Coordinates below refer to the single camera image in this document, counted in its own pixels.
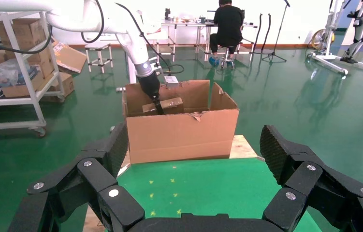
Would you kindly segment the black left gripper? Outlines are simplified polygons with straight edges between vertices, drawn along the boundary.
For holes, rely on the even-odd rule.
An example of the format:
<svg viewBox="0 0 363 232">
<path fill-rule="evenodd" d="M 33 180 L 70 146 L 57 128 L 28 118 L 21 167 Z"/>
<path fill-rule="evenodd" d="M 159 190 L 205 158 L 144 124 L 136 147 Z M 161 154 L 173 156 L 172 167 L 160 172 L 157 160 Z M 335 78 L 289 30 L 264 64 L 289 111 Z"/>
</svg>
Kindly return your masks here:
<svg viewBox="0 0 363 232">
<path fill-rule="evenodd" d="M 137 77 L 137 80 L 143 90 L 143 92 L 152 99 L 152 102 L 156 108 L 159 115 L 164 114 L 164 110 L 160 103 L 160 82 L 158 76 L 155 72 L 146 77 Z"/>
</svg>

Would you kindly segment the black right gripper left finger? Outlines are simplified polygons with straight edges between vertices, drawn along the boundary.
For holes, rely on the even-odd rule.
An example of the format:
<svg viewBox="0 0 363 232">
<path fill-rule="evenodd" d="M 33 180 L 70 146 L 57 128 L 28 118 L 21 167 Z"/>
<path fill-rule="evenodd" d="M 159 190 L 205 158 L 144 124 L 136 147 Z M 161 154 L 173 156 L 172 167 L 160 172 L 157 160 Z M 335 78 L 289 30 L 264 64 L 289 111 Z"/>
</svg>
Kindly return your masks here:
<svg viewBox="0 0 363 232">
<path fill-rule="evenodd" d="M 8 230 L 59 232 L 76 208 L 87 204 L 108 231 L 129 231 L 145 211 L 117 180 L 127 150 L 128 130 L 120 123 L 73 161 L 32 182 Z"/>
</svg>

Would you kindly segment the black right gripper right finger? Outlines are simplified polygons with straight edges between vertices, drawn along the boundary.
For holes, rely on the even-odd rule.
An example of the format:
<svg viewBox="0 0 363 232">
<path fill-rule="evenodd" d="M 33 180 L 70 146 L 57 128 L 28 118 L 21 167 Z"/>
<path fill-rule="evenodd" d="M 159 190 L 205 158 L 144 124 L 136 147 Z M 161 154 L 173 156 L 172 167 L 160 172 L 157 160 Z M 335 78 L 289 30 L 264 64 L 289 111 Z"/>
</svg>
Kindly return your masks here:
<svg viewBox="0 0 363 232">
<path fill-rule="evenodd" d="M 272 125 L 260 136 L 260 152 L 280 190 L 262 219 L 292 232 L 307 208 L 341 232 L 363 232 L 363 183 L 327 166 L 308 146 L 286 140 Z"/>
</svg>

